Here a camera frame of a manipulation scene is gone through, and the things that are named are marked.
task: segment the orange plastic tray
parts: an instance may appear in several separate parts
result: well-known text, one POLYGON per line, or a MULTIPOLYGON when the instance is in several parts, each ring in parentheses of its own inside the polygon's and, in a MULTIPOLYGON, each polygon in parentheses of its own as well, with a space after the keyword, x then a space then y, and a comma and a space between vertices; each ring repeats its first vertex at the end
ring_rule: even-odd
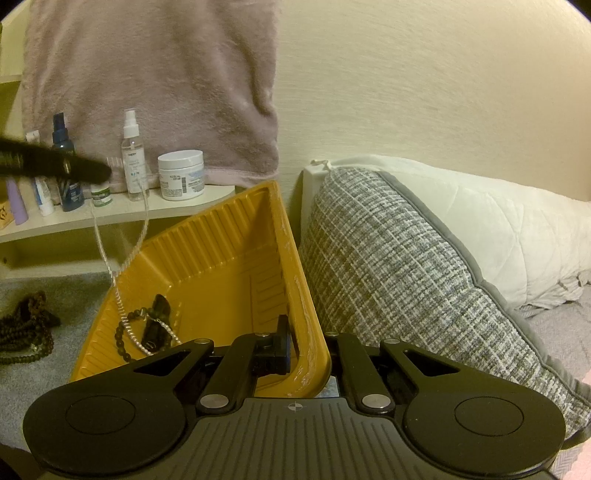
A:
MULTIPOLYGON (((150 307, 157 293, 170 303, 181 341, 230 345, 245 333, 272 332, 287 314, 291 373, 259 379, 261 397, 311 397, 325 385, 330 355, 316 317, 277 183, 263 183, 198 213, 144 242, 119 277, 125 310, 150 307)), ((115 346, 119 323, 109 290, 71 380, 124 364, 115 346)), ((131 322, 141 338, 143 322, 131 322)), ((143 354, 125 337, 133 358, 143 354)))

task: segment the clear spray bottle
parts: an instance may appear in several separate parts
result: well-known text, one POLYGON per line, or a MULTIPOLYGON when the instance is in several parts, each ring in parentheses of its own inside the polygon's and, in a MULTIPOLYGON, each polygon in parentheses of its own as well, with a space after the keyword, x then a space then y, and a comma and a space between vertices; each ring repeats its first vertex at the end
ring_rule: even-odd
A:
POLYGON ((148 190, 144 144, 139 137, 139 126, 135 120, 134 109, 125 111, 121 153, 129 199, 137 202, 144 198, 142 190, 145 190, 146 196, 150 194, 150 191, 148 190))

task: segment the small tube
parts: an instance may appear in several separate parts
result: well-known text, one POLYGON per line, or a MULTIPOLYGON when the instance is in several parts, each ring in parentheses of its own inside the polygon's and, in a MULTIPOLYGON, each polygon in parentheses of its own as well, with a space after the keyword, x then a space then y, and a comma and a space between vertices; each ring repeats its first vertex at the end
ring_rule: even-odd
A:
MULTIPOLYGON (((39 130, 28 132, 26 134, 27 142, 32 144, 40 144, 41 138, 39 136, 39 130)), ((45 217, 54 212, 53 202, 51 201, 51 192, 47 185, 47 179, 45 177, 36 177, 31 180, 33 184, 33 192, 35 193, 35 201, 41 212, 41 216, 45 217)))
POLYGON ((55 211, 53 202, 51 201, 49 187, 47 186, 45 179, 42 177, 35 177, 32 180, 32 183, 33 191, 35 192, 35 201, 37 202, 41 216, 46 217, 55 211))

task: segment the white lid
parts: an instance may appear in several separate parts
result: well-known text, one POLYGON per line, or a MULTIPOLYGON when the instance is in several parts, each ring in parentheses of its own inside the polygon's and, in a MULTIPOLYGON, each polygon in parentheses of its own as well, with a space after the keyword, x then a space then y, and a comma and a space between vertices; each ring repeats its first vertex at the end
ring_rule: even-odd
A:
POLYGON ((90 184, 90 192, 97 193, 102 192, 103 190, 108 189, 111 186, 109 180, 104 181, 103 183, 91 183, 90 184))
POLYGON ((139 125, 135 120, 135 110, 130 108, 125 111, 125 124, 123 125, 123 138, 139 136, 139 125))
POLYGON ((201 150, 180 150, 165 153, 158 157, 158 168, 160 170, 176 170, 177 168, 199 165, 203 165, 203 152, 201 150))

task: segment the beige wall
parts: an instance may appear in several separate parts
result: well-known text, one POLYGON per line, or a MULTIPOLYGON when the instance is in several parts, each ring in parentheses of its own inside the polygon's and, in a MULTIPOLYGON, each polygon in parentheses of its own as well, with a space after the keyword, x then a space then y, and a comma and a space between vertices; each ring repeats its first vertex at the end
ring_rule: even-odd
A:
POLYGON ((282 0, 275 103, 301 169, 380 153, 591 199, 591 23, 566 0, 282 0))

